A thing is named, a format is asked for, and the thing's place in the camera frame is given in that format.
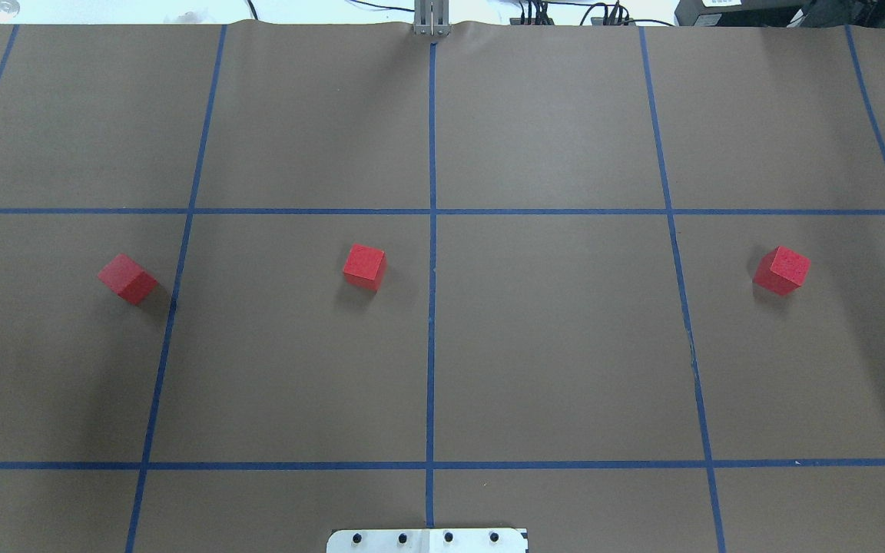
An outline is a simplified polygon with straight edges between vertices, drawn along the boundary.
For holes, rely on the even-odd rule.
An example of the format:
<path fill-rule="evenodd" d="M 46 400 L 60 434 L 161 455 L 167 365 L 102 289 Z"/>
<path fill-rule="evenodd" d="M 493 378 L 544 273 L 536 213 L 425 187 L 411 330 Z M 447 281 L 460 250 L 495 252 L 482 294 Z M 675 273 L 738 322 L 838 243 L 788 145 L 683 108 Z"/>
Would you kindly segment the white pedestal column base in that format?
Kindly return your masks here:
<path fill-rule="evenodd" d="M 331 533 L 326 552 L 528 552 L 525 529 L 344 529 Z"/>

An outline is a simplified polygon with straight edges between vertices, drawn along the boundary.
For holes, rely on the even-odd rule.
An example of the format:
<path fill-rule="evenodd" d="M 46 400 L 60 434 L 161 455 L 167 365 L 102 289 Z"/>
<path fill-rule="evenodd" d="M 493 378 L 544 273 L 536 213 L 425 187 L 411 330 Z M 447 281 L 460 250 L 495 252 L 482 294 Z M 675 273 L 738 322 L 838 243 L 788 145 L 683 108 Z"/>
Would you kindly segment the red block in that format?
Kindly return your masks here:
<path fill-rule="evenodd" d="M 752 283 L 777 296 L 787 296 L 804 285 L 810 265 L 811 261 L 806 256 L 777 246 L 762 256 Z"/>
<path fill-rule="evenodd" d="M 376 293 L 382 286 L 384 273 L 389 266 L 386 252 L 381 249 L 355 243 L 349 249 L 342 267 L 342 276 L 351 286 Z"/>
<path fill-rule="evenodd" d="M 159 286 L 157 279 L 126 254 L 117 254 L 99 270 L 98 279 L 127 303 L 137 306 Z"/>

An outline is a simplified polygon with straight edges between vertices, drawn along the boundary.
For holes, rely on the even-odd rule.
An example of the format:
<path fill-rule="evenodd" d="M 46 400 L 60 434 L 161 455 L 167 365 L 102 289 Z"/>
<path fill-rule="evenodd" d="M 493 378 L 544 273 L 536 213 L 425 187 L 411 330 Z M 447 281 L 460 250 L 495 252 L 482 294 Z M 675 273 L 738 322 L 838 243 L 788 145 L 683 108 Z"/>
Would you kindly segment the aluminium frame post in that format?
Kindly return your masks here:
<path fill-rule="evenodd" d="M 452 31 L 449 0 L 415 0 L 413 3 L 413 34 L 441 38 Z"/>

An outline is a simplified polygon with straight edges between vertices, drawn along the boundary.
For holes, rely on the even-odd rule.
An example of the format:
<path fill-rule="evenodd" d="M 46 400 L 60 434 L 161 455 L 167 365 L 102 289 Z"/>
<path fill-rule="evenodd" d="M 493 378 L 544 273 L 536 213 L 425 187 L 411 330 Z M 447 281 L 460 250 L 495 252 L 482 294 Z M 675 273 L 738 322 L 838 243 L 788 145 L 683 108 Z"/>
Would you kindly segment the brown paper table mat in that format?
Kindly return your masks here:
<path fill-rule="evenodd" d="M 885 552 L 885 29 L 0 27 L 0 552 L 426 526 Z"/>

